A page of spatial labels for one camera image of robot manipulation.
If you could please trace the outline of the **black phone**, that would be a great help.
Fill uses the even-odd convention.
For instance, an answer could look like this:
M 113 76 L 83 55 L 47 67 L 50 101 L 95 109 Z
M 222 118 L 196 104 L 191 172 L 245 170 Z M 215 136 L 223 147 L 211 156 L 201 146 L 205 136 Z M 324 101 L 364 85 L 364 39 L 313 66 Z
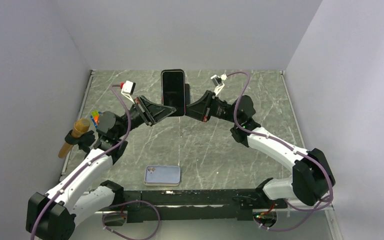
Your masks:
M 174 107 L 173 117 L 181 117 L 186 112 L 186 76 L 182 69 L 165 69 L 161 71 L 162 104 Z

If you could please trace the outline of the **white phone case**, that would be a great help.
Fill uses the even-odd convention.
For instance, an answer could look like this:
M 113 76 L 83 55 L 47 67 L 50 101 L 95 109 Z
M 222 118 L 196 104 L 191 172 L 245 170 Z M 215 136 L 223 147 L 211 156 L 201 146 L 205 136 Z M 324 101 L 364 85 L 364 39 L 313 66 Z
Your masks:
M 173 186 L 178 186 L 180 182 L 148 182 L 144 181 L 144 184 L 146 186 L 168 186 L 168 187 L 173 187 Z

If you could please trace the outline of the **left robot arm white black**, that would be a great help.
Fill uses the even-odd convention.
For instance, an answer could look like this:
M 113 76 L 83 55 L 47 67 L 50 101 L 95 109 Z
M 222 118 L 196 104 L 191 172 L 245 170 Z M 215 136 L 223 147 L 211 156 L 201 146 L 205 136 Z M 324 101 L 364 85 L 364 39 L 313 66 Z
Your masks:
M 124 189 L 110 180 L 85 195 L 87 188 L 123 155 L 130 131 L 142 124 L 153 126 L 176 111 L 172 106 L 134 99 L 123 116 L 105 111 L 98 117 L 98 140 L 86 158 L 63 181 L 45 194 L 36 192 L 28 201 L 26 230 L 30 238 L 68 240 L 76 227 L 95 212 L 119 209 Z

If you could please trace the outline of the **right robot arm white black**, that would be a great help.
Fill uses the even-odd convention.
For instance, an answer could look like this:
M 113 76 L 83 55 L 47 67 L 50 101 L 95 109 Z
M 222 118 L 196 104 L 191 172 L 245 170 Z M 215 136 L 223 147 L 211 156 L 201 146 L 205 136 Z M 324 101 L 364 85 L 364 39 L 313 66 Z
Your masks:
M 288 178 L 268 178 L 256 187 L 255 199 L 260 207 L 268 208 L 281 199 L 297 199 L 314 206 L 324 196 L 330 197 L 336 180 L 325 154 L 318 148 L 307 150 L 271 134 L 253 119 L 255 113 L 250 96 L 227 103 L 209 90 L 185 108 L 186 116 L 201 122 L 212 117 L 228 122 L 237 120 L 230 130 L 237 143 L 262 152 L 291 172 Z

